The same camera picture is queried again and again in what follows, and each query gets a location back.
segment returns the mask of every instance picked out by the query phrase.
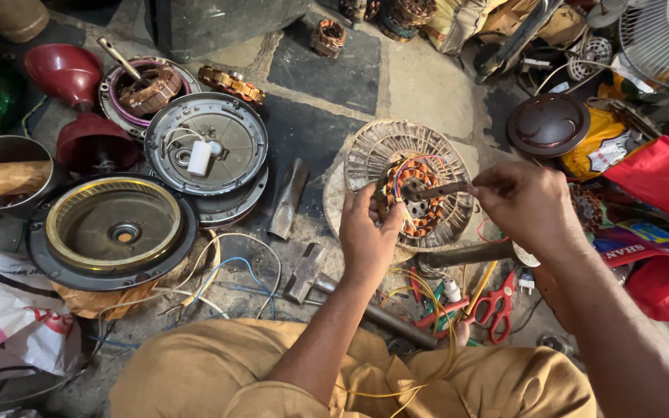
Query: wooden handle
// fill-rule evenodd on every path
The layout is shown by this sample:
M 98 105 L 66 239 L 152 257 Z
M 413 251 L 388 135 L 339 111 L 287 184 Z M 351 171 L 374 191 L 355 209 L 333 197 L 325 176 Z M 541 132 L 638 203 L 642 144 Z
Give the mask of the wooden handle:
M 50 161 L 0 163 L 0 195 L 36 192 L 50 177 Z

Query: brown pants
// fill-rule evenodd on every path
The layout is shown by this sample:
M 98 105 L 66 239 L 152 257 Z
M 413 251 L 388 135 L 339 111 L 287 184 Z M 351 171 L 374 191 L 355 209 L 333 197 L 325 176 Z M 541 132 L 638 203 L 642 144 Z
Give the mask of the brown pants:
M 293 385 L 263 379 L 305 324 L 206 320 L 147 341 L 110 393 L 114 418 L 213 416 L 390 417 L 414 394 L 374 398 L 336 388 L 329 409 Z M 405 365 L 383 339 L 358 329 L 337 384 L 364 394 L 393 394 L 441 367 L 446 350 L 419 353 Z M 444 380 L 419 390 L 397 416 L 589 416 L 590 384 L 562 354 L 547 348 L 462 347 Z

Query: white wire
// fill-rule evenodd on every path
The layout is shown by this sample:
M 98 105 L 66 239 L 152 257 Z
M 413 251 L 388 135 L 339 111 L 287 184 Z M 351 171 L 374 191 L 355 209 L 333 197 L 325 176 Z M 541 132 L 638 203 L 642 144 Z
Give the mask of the white wire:
M 52 391 L 53 389 L 57 389 L 59 386 L 63 386 L 63 385 L 65 385 L 66 383 L 68 383 L 69 380 L 71 380 L 71 379 L 73 379 L 73 378 L 75 378 L 75 377 L 78 377 L 79 375 L 81 375 L 82 373 L 84 373 L 84 372 L 86 372 L 86 371 L 87 371 L 87 370 L 84 369 L 84 370 L 79 371 L 79 373 L 75 373 L 74 375 L 70 375 L 69 377 L 67 377 L 67 378 L 65 378 L 65 379 L 63 379 L 63 380 L 61 380 L 60 382 L 58 382 L 58 384 L 56 384 L 56 385 L 54 385 L 54 386 L 51 386 L 51 387 L 49 387 L 48 389 L 43 389 L 43 390 L 40 391 L 40 392 L 36 392 L 36 393 L 34 393 L 34 394 L 31 394 L 31 395 L 23 396 L 23 397 L 21 397 L 21 398 L 10 399 L 10 400 L 8 400 L 8 401 L 0 401 L 0 404 L 16 403 L 16 402 L 19 402 L 19 401 L 24 401 L 24 400 L 26 400 L 26 399 L 34 398 L 34 397 L 36 397 L 36 396 L 40 396 L 40 395 L 42 395 L 42 394 L 46 394 L 46 393 Z
M 192 295 L 193 295 L 191 291 L 187 291 L 187 290 L 172 290 L 172 289 L 170 289 L 170 288 L 168 288 L 168 287 L 154 287 L 154 289 L 153 289 L 152 291 L 162 291 L 162 290 L 173 291 L 174 293 L 179 293 L 180 295 L 187 295 L 187 296 L 192 296 Z M 218 311 L 224 318 L 226 318 L 226 319 L 231 319 L 231 318 L 229 318 L 228 315 L 226 315 L 226 311 L 224 311 L 223 309 L 219 308 L 218 305 L 216 305 L 215 303 L 211 302 L 210 300 L 208 300 L 208 299 L 206 299 L 206 298 L 203 298 L 202 296 L 198 296 L 198 299 L 200 299 L 200 300 L 202 300 L 203 302 L 205 302 L 206 305 L 208 305 L 209 307 L 211 307 L 211 308 L 217 310 L 217 311 Z
M 281 277 L 281 275 L 282 275 L 282 263 L 280 262 L 280 257 L 278 257 L 278 254 L 275 254 L 275 252 L 273 251 L 272 248 L 270 248 L 269 245 L 267 245 L 267 244 L 265 244 L 264 242 L 262 242 L 262 241 L 256 239 L 254 236 L 246 235 L 246 233 L 241 233 L 241 232 L 228 232 L 228 233 L 222 233 L 221 235 L 217 235 L 216 237 L 212 238 L 212 239 L 208 242 L 208 244 L 205 246 L 205 248 L 203 248 L 203 251 L 200 252 L 200 254 L 198 255 L 198 259 L 195 261 L 195 266 L 192 267 L 192 270 L 191 270 L 190 273 L 187 275 L 187 278 L 185 278 L 185 280 L 182 280 L 182 282 L 181 282 L 180 284 L 178 284 L 177 286 L 173 287 L 171 290 L 164 291 L 164 292 L 162 292 L 162 293 L 158 293 L 158 294 L 156 294 L 156 295 L 149 296 L 148 298 L 144 298 L 144 299 L 140 299 L 140 300 L 135 300 L 135 301 L 130 301 L 130 302 L 118 303 L 117 305 L 113 305 L 113 306 L 111 306 L 111 307 L 107 307 L 107 308 L 105 308 L 105 309 L 99 311 L 99 313 L 98 313 L 98 337 L 104 339 L 104 336 L 103 336 L 103 333 L 102 333 L 102 327 L 103 327 L 103 319 L 102 319 L 102 316 L 103 316 L 103 314 L 104 314 L 106 311 L 108 311 L 108 310 L 110 310 L 110 309 L 119 308 L 119 307 L 126 307 L 126 306 L 129 306 L 129 305 L 135 305 L 136 303 L 142 303 L 142 302 L 145 302 L 145 301 L 147 301 L 147 300 L 151 300 L 151 299 L 160 298 L 161 296 L 168 295 L 169 293 L 172 293 L 172 292 L 175 291 L 175 290 L 179 290 L 182 286 L 185 285 L 185 283 L 187 283 L 187 282 L 190 280 L 190 278 L 192 277 L 192 275 L 195 273 L 195 270 L 198 269 L 198 264 L 200 264 L 200 260 L 203 258 L 203 255 L 205 254 L 205 252 L 208 251 L 208 249 L 210 248 L 210 245 L 212 245 L 213 242 L 218 241 L 218 240 L 219 240 L 221 237 L 223 237 L 223 236 L 234 236 L 234 235 L 245 236 L 246 238 L 249 238 L 249 239 L 252 240 L 252 241 L 259 242 L 260 244 L 264 245 L 265 248 L 267 248 L 268 250 L 270 250 L 270 252 L 275 256 L 275 259 L 276 259 L 277 262 L 278 262 L 278 278 L 277 278 L 277 280 L 275 281 L 275 287 L 273 288 L 273 290 L 272 290 L 272 292 L 271 292 L 271 293 L 275 293 L 275 291 L 277 291 L 277 289 L 278 289 L 278 286 L 280 286 L 280 277 Z M 262 304 L 262 308 L 260 308 L 260 309 L 259 309 L 259 312 L 257 313 L 257 319 L 259 319 L 259 317 L 262 315 L 262 311 L 265 310 L 265 307 L 266 307 L 267 304 L 270 302 L 270 299 L 272 299 L 272 296 L 270 296 L 268 299 L 265 299 L 265 303 Z M 92 351 L 92 354 L 91 354 L 90 357 L 94 356 L 94 354 L 97 352 L 98 348 L 99 348 L 99 344 L 96 345 L 96 346 L 94 346 L 94 350 Z
M 165 147 L 165 150 L 166 150 L 166 151 L 165 151 L 165 152 L 169 152 L 169 146 L 172 145 L 172 142 L 174 142 L 174 141 L 176 141 L 177 139 L 180 139 L 180 138 L 185 138 L 186 136 L 197 135 L 203 142 L 206 142 L 205 137 L 203 137 L 202 135 L 200 135 L 199 133 L 193 131 L 193 130 L 190 129 L 190 128 L 174 128 L 174 129 L 170 130 L 169 132 L 167 132 L 166 134 L 164 134 L 164 141 L 166 141 L 166 139 L 169 138 L 169 134 L 171 134 L 171 133 L 174 132 L 174 131 L 189 131 L 189 132 L 192 132 L 192 134 L 182 135 L 182 136 L 180 136 L 180 137 L 178 137 L 178 138 L 172 139 L 172 140 L 166 145 L 166 147 Z
M 610 70 L 612 70 L 612 71 L 615 71 L 615 69 L 613 69 L 613 67 L 609 66 L 608 64 L 603 64 L 603 63 L 601 63 L 601 62 L 596 62 L 596 61 L 585 61 L 585 60 L 574 60 L 574 61 L 569 61 L 569 62 L 567 62 L 566 64 L 561 65 L 559 68 L 553 70 L 553 72 L 552 72 L 551 74 L 549 74 L 548 77 L 546 77 L 546 80 L 543 80 L 543 82 L 541 83 L 541 85 L 538 86 L 538 89 L 536 90 L 536 93 L 534 94 L 534 96 L 537 96 L 538 93 L 541 92 L 541 89 L 543 89 L 543 86 L 546 85 L 546 83 L 553 77 L 554 74 L 556 74 L 557 72 L 559 72 L 559 70 L 561 70 L 562 68 L 566 67 L 567 65 L 570 65 L 570 64 L 573 63 L 573 62 L 584 62 L 584 63 L 586 63 L 586 64 L 599 65 L 600 67 L 605 67 L 605 68 L 607 68 L 607 69 L 610 69 Z M 600 72 L 600 71 L 596 72 L 595 74 L 593 74 L 593 75 L 590 76 L 590 77 L 587 77 L 587 78 L 584 79 L 583 81 L 580 81 L 579 84 L 577 84 L 576 86 L 574 86 L 572 89 L 564 91 L 564 94 L 566 94 L 566 93 L 568 93 L 568 92 L 570 92 L 570 91 L 575 90 L 577 87 L 579 87 L 579 86 L 581 86 L 582 84 L 584 84 L 584 83 L 586 83 L 587 81 L 589 81 L 592 77 L 598 75 L 599 72 Z
M 205 248 L 203 248 L 203 251 L 200 252 L 200 254 L 198 255 L 198 260 L 195 261 L 195 266 L 192 267 L 192 271 L 190 271 L 190 273 L 187 275 L 187 278 L 185 278 L 185 280 L 182 280 L 182 282 L 181 282 L 180 284 L 178 284 L 177 286 L 173 287 L 172 289 L 169 289 L 169 288 L 155 288 L 154 290 L 156 290 L 156 291 L 163 291 L 163 292 L 158 293 L 158 294 L 153 295 L 153 296 L 149 296 L 148 298 L 144 298 L 144 299 L 141 299 L 141 300 L 135 300 L 135 301 L 131 301 L 131 302 L 118 303 L 117 305 L 113 305 L 113 306 L 111 306 L 111 307 L 107 307 L 107 308 L 105 308 L 105 309 L 99 311 L 99 313 L 98 313 L 98 336 L 99 336 L 101 339 L 104 339 L 104 337 L 103 337 L 103 335 L 102 335 L 102 326 L 103 326 L 103 319 L 102 319 L 102 316 L 103 316 L 103 314 L 105 313 L 105 311 L 107 311 L 107 310 L 109 310 L 109 309 L 115 309 L 115 308 L 119 308 L 119 307 L 125 307 L 125 306 L 128 306 L 128 305 L 133 305 L 133 304 L 135 304 L 135 303 L 142 303 L 142 302 L 145 302 L 145 301 L 147 301 L 147 300 L 151 300 L 151 299 L 155 299 L 155 298 L 160 298 L 160 297 L 162 297 L 162 296 L 164 296 L 164 295 L 168 295 L 169 293 L 172 293 L 172 292 L 174 292 L 174 293 L 181 293 L 181 294 L 183 294 L 183 295 L 192 295 L 192 293 L 190 293 L 189 291 L 180 290 L 179 288 L 181 288 L 182 286 L 184 286 L 184 284 L 187 283 L 188 280 L 190 280 L 190 278 L 192 277 L 192 275 L 195 273 L 195 270 L 198 268 L 198 264 L 200 264 L 200 260 L 203 258 L 203 255 L 204 255 L 205 252 L 208 251 L 208 249 L 210 248 L 210 245 L 211 245 L 213 242 L 218 241 L 220 238 L 222 238 L 222 237 L 224 237 L 224 236 L 232 236 L 232 235 L 245 236 L 246 238 L 249 238 L 249 239 L 252 240 L 252 241 L 259 242 L 260 244 L 264 245 L 265 248 L 267 248 L 268 250 L 270 250 L 270 252 L 275 256 L 275 260 L 277 260 L 277 262 L 278 262 L 278 278 L 277 278 L 277 280 L 275 281 L 275 287 L 273 288 L 273 291 L 272 291 L 272 292 L 274 293 L 274 292 L 278 289 L 278 286 L 280 286 L 280 277 L 281 277 L 281 275 L 282 275 L 282 263 L 280 262 L 280 257 L 278 257 L 278 254 L 276 254 L 276 253 L 273 251 L 273 249 L 270 248 L 269 245 L 267 245 L 267 244 L 265 244 L 264 242 L 262 242 L 262 241 L 256 239 L 254 236 L 246 235 L 246 233 L 240 233 L 240 232 L 228 232 L 228 233 L 222 233 L 221 235 L 215 236 L 214 238 L 212 238 L 212 239 L 210 240 L 210 242 L 208 242 L 208 244 L 205 246 Z M 211 302 L 210 300 L 208 300 L 208 299 L 206 299 L 206 298 L 199 297 L 199 299 L 202 300 L 203 302 L 207 303 L 207 304 L 208 304 L 210 307 L 212 307 L 213 309 L 216 309 L 217 311 L 221 312 L 221 314 L 224 316 L 224 318 L 226 318 L 226 319 L 230 319 L 229 316 L 228 316 L 228 315 L 227 315 L 221 308 L 219 308 L 215 303 Z M 268 304 L 269 302 L 270 302 L 270 299 L 269 299 L 269 298 L 268 298 L 268 299 L 265 299 L 265 303 L 262 305 L 262 308 L 260 308 L 260 309 L 259 309 L 259 312 L 257 313 L 257 319 L 259 319 L 260 315 L 262 315 L 262 312 L 265 310 L 265 307 L 267 306 L 267 304 Z M 90 358 L 94 357 L 94 355 L 95 355 L 95 354 L 97 353 L 97 351 L 98 351 L 99 346 L 100 346 L 100 344 L 99 344 L 99 342 L 98 342 L 98 344 L 94 346 L 94 350 L 92 351 L 92 354 L 90 355 Z M 43 389 L 43 390 L 40 391 L 40 392 L 36 392 L 36 393 L 34 393 L 34 394 L 27 395 L 27 396 L 23 396 L 23 397 L 20 397 L 20 398 L 10 399 L 10 400 L 7 400 L 7 401 L 0 401 L 0 404 L 16 403 L 16 402 L 19 402 L 19 401 L 24 401 L 24 400 L 26 400 L 26 399 L 34 398 L 34 397 L 36 397 L 36 396 L 40 396 L 40 395 L 42 395 L 42 394 L 48 393 L 48 392 L 52 391 L 53 389 L 57 389 L 58 387 L 65 385 L 65 384 L 68 383 L 71 379 L 74 379 L 74 378 L 78 377 L 79 375 L 81 375 L 82 373 L 84 373 L 84 372 L 86 372 L 86 371 L 87 371 L 87 369 L 80 370 L 79 373 L 75 373 L 75 374 L 73 374 L 73 375 L 71 375 L 71 376 L 69 376 L 69 377 L 67 377 L 67 378 L 65 378 L 65 379 L 63 379 L 63 380 L 61 380 L 58 384 L 53 385 L 53 386 L 49 387 L 48 389 Z

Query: white capacitor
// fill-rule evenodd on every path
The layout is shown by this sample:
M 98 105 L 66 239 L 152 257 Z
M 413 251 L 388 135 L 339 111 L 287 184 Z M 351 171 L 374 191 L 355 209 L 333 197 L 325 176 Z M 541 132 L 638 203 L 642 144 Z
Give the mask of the white capacitor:
M 197 140 L 192 144 L 192 151 L 190 153 L 190 163 L 187 165 L 187 172 L 197 176 L 205 176 L 208 171 L 208 162 L 210 161 L 210 153 L 213 150 L 210 144 Z

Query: white plastic bag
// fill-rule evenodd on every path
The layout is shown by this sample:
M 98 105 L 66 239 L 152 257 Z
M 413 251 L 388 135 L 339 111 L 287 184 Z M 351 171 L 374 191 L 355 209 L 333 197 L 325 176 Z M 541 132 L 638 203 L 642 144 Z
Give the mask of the white plastic bag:
M 79 324 L 50 281 L 28 260 L 0 253 L 0 379 L 74 372 Z

